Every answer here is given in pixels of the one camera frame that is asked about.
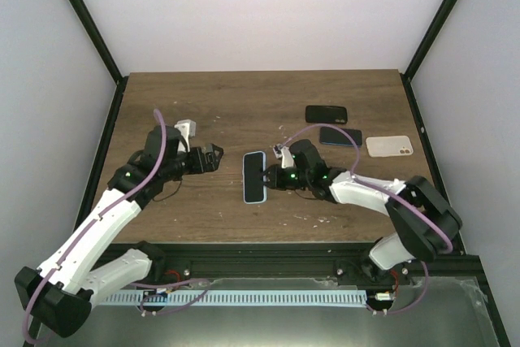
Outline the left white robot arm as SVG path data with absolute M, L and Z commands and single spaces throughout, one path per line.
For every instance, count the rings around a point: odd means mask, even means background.
M 26 316 L 69 337 L 112 293 L 134 282 L 156 285 L 165 278 L 166 255 L 146 241 L 101 267 L 95 264 L 166 183 L 219 168 L 223 148 L 211 143 L 190 146 L 192 126 L 185 120 L 150 131 L 144 148 L 115 171 L 97 205 L 69 239 L 39 267 L 18 272 L 15 286 Z

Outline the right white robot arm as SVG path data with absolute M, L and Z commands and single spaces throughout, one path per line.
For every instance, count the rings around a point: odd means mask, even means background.
M 323 164 L 315 169 L 274 164 L 261 177 L 269 189 L 307 189 L 318 200 L 360 206 L 389 217 L 395 232 L 376 241 L 361 264 L 362 277 L 370 284 L 383 282 L 401 263 L 433 262 L 452 253 L 453 239 L 462 227 L 457 212 L 422 176 L 377 180 Z

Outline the dark blue phone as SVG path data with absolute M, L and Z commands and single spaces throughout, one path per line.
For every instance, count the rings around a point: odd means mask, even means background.
M 322 127 L 318 140 L 324 145 L 336 146 L 362 146 L 362 131 L 358 129 L 343 128 L 342 132 L 333 128 Z

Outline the white phone case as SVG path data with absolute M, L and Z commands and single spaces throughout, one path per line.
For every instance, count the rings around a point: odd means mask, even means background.
M 366 148 L 372 158 L 410 156 L 414 152 L 407 136 L 368 137 Z

